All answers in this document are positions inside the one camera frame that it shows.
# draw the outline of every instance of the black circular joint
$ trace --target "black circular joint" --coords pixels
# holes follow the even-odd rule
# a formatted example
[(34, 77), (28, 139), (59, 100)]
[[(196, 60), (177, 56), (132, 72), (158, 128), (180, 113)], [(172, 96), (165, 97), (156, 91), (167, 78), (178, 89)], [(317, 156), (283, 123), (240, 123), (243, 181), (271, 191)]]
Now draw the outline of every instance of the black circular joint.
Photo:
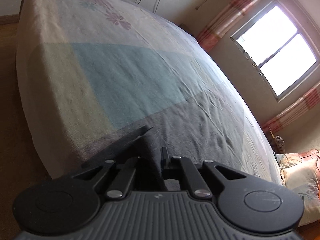
[(254, 191), (244, 197), (244, 203), (258, 212), (272, 212), (281, 205), (281, 198), (267, 191)]
[(88, 181), (63, 178), (31, 187), (13, 203), (21, 229), (36, 235), (74, 232), (98, 213), (100, 199)]

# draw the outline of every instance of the curtain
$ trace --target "curtain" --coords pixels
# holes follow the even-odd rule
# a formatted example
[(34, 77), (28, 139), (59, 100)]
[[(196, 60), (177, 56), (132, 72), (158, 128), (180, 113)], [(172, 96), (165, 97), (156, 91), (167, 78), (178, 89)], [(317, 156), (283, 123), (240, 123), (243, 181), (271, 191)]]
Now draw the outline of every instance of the curtain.
[(261, 129), (263, 132), (267, 132), (269, 129), (273, 133), (278, 132), (297, 120), (318, 103), (320, 103), (320, 81), (291, 106), (262, 125)]
[(199, 45), (209, 52), (217, 42), (260, 0), (232, 0), (197, 36)]

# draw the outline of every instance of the floor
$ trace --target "floor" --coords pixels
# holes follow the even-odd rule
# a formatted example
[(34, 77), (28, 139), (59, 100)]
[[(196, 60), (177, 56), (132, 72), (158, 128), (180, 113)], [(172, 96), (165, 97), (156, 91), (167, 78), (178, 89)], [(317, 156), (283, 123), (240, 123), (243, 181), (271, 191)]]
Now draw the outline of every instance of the floor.
[(16, 195), (48, 178), (20, 101), (16, 32), (17, 24), (0, 25), (0, 240), (10, 240), (19, 232), (11, 211)]

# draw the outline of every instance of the patchwork bedspread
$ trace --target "patchwork bedspread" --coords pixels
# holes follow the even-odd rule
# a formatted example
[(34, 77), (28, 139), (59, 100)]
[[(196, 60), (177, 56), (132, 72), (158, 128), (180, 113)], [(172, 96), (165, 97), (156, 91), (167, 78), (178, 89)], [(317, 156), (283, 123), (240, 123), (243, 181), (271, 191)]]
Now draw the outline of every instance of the patchwork bedspread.
[(54, 178), (148, 124), (170, 155), (281, 184), (270, 145), (222, 71), (194, 38), (140, 6), (23, 0), (17, 75), (34, 145)]

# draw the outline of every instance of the bedsheet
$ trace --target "bedsheet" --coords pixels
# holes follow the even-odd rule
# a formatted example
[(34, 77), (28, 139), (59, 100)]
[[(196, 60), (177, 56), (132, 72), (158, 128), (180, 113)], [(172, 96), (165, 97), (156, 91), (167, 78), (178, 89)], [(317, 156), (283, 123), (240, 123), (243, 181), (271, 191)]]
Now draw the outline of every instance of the bedsheet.
[(33, 142), (53, 178), (148, 124), (170, 155), (281, 184), (270, 145), (222, 71), (193, 37), (140, 6), (23, 0), (16, 64)]

